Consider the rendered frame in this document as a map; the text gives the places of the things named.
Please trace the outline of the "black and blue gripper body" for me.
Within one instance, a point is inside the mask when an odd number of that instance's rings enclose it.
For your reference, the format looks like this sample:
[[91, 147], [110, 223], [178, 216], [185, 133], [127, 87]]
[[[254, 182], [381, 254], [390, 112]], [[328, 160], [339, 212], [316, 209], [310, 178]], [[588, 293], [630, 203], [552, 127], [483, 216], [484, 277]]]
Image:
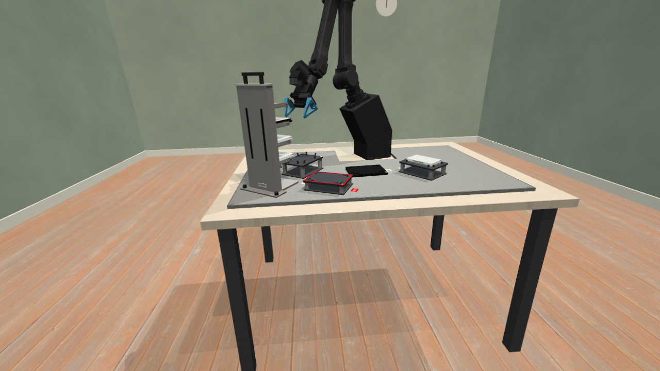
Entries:
[[[312, 91], [312, 94], [313, 93], [314, 93], [314, 91]], [[290, 97], [294, 98], [294, 103], [291, 100], [290, 101], [291, 101], [291, 103], [294, 104], [294, 107], [296, 107], [296, 108], [305, 108], [307, 98], [312, 98], [312, 94], [310, 94], [310, 93], [291, 93]], [[309, 96], [311, 96], [311, 97], [309, 97]], [[315, 99], [313, 99], [313, 101], [316, 104]]]

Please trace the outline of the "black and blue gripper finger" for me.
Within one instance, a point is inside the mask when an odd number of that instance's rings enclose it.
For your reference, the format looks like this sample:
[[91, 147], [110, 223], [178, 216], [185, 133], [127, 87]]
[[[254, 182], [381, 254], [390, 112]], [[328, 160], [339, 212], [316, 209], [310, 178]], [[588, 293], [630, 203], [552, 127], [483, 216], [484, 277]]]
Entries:
[[289, 103], [289, 111], [287, 112], [288, 107], [285, 107], [285, 116], [289, 116], [291, 112], [295, 109], [294, 104], [291, 103], [289, 98], [284, 98], [284, 103]]
[[[307, 113], [307, 109], [309, 108], [309, 106], [311, 107], [311, 110]], [[303, 114], [304, 119], [306, 119], [307, 116], [311, 115], [317, 109], [318, 108], [317, 108], [316, 104], [314, 103], [313, 99], [312, 98], [307, 98], [306, 107], [305, 107], [304, 114]]]

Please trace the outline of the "white well plate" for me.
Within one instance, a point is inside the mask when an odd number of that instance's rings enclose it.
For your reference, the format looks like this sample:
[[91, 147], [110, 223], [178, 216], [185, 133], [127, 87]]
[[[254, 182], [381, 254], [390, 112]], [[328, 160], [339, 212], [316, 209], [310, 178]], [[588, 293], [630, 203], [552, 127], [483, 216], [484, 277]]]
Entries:
[[419, 164], [419, 165], [422, 165], [422, 166], [427, 166], [429, 164], [430, 167], [432, 167], [433, 164], [435, 166], [437, 166], [437, 165], [441, 164], [441, 161], [442, 161], [438, 158], [423, 157], [421, 155], [414, 155], [412, 157], [406, 158], [406, 160], [407, 160], [407, 162]]
[[290, 157], [295, 157], [294, 153], [287, 153], [283, 151], [279, 151], [279, 161], [284, 160], [285, 158], [290, 158]]
[[294, 140], [294, 138], [292, 138], [292, 136], [279, 136], [279, 135], [277, 135], [277, 140], [278, 140], [278, 143], [279, 143], [279, 142], [283, 142], [283, 141], [287, 141], [287, 140]]

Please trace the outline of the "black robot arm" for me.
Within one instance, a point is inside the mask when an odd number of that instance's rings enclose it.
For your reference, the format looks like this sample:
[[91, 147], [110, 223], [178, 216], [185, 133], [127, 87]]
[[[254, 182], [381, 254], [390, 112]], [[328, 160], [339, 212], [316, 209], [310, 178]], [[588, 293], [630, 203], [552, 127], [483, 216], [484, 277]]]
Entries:
[[328, 48], [339, 9], [339, 63], [333, 76], [333, 86], [338, 90], [346, 89], [348, 103], [345, 105], [349, 109], [371, 98], [370, 94], [360, 89], [356, 66], [352, 61], [352, 13], [355, 1], [322, 0], [324, 8], [311, 61], [308, 66], [302, 60], [295, 62], [290, 70], [289, 84], [295, 86], [294, 93], [312, 94], [318, 78], [327, 73]]

